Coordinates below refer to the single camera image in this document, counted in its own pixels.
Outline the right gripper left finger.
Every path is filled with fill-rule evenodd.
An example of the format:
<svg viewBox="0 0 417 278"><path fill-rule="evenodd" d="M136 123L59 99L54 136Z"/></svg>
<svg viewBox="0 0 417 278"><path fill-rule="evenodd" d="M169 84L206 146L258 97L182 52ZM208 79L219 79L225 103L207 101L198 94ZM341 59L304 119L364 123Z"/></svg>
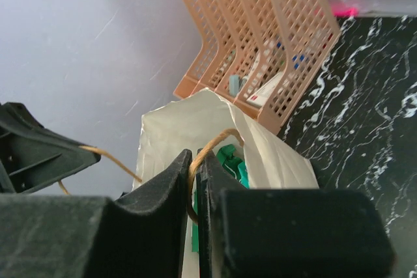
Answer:
<svg viewBox="0 0 417 278"><path fill-rule="evenodd" d="M2 277L180 277L192 152L127 195L3 195Z"/></svg>

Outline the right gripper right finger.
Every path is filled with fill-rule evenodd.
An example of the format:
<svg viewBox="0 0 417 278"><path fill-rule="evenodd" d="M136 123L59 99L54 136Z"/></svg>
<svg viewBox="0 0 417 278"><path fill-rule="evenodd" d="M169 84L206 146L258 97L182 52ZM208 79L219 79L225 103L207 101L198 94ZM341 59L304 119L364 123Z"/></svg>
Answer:
<svg viewBox="0 0 417 278"><path fill-rule="evenodd" d="M201 277L388 277L395 268L362 193L247 189L212 152L196 184Z"/></svg>

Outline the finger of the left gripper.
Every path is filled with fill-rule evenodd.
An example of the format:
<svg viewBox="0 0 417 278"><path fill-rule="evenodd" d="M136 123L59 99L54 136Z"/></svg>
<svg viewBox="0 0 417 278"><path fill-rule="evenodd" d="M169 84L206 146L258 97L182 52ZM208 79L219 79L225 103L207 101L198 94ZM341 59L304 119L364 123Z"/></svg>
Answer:
<svg viewBox="0 0 417 278"><path fill-rule="evenodd" d="M100 161L82 146L43 127L23 104L2 104L1 193L34 193Z"/></svg>

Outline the green snack bag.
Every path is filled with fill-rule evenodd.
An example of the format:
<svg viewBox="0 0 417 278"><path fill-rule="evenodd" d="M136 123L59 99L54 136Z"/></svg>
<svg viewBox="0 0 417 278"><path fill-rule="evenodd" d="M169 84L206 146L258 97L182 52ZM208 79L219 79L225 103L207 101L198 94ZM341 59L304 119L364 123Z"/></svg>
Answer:
<svg viewBox="0 0 417 278"><path fill-rule="evenodd" d="M225 145L216 153L216 157L223 169L225 169L232 177L239 181L245 188L249 189L250 184L248 181L248 172L244 159L235 155L236 148L233 144ZM193 193L193 209L197 213L197 190ZM198 238L198 226L193 223L192 225L192 252L199 252L199 238Z"/></svg>

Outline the brown paper bag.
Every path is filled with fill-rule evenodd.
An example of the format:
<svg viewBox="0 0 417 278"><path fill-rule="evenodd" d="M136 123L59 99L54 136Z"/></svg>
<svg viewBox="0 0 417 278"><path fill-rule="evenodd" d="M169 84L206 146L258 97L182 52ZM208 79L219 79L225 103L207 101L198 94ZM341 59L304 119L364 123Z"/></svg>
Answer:
<svg viewBox="0 0 417 278"><path fill-rule="evenodd" d="M145 180L115 204L106 221L119 231L102 235L100 277L180 277L189 253L186 171L192 153L235 129L255 188L316 188L311 163L237 106L210 90L148 112L141 119L137 173Z"/></svg>

